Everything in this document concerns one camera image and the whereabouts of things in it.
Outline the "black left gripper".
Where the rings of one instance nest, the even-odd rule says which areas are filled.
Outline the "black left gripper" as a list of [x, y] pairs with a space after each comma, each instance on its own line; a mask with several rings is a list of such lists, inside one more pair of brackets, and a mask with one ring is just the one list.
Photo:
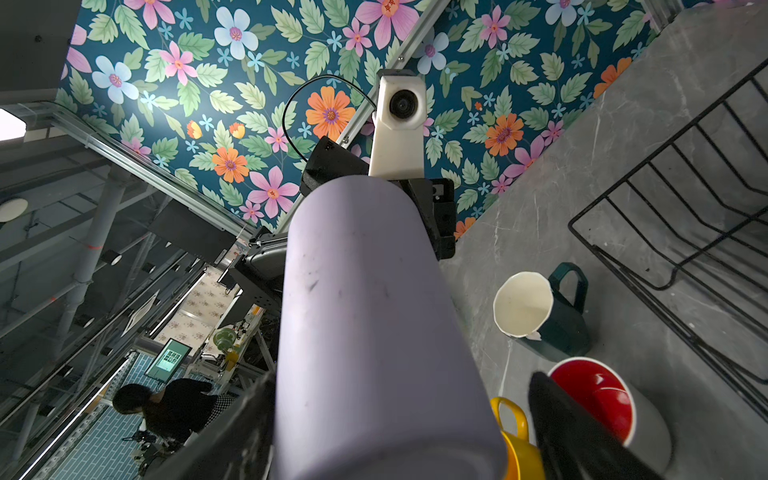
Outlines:
[[[309, 157], [301, 177], [300, 193], [307, 197], [321, 185], [352, 175], [367, 176], [369, 165], [327, 136]], [[456, 202], [454, 183], [448, 179], [391, 180], [416, 205], [438, 260], [455, 255]]]

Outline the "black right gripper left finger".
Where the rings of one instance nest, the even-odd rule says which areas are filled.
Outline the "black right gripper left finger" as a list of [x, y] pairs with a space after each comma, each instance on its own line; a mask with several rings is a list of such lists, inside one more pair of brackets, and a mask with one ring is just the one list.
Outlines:
[[272, 460], [276, 374], [269, 372], [195, 438], [147, 477], [266, 479]]

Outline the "green mug cream inside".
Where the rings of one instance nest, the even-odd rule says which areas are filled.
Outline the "green mug cream inside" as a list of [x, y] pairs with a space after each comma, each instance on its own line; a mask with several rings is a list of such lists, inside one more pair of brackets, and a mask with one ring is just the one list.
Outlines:
[[592, 348], [584, 319], [588, 288], [584, 272], [570, 262], [559, 264], [547, 277], [519, 272], [495, 295], [495, 325], [548, 361], [583, 356]]

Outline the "white mug red inside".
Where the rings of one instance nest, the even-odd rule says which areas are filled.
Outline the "white mug red inside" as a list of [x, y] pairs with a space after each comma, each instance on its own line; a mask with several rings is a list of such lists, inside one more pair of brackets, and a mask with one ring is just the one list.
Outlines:
[[608, 365], [573, 357], [553, 366], [549, 377], [606, 427], [622, 445], [658, 474], [672, 457], [672, 439], [658, 409]]

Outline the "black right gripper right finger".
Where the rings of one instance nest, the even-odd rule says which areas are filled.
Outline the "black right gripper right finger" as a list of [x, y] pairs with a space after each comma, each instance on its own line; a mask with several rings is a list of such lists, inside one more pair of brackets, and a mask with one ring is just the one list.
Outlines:
[[560, 386], [532, 374], [528, 403], [547, 479], [658, 479]]

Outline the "lilac cup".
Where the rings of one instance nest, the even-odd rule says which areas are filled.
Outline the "lilac cup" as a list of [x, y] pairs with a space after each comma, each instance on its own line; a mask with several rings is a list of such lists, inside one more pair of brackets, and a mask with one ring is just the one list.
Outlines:
[[414, 202], [368, 176], [289, 228], [278, 479], [500, 479], [504, 440]]

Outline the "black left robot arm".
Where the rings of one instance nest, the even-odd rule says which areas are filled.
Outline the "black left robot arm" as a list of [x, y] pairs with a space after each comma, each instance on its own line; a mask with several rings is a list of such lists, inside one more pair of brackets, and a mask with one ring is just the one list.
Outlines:
[[[300, 193], [308, 195], [321, 185], [352, 175], [366, 176], [369, 165], [328, 137], [323, 137], [302, 174]], [[454, 227], [457, 223], [454, 182], [448, 179], [413, 178], [394, 180], [414, 202], [439, 260], [455, 255]], [[270, 234], [264, 227], [249, 240], [250, 249], [233, 261], [230, 276], [253, 298], [253, 303], [275, 314], [281, 313], [287, 235]]]

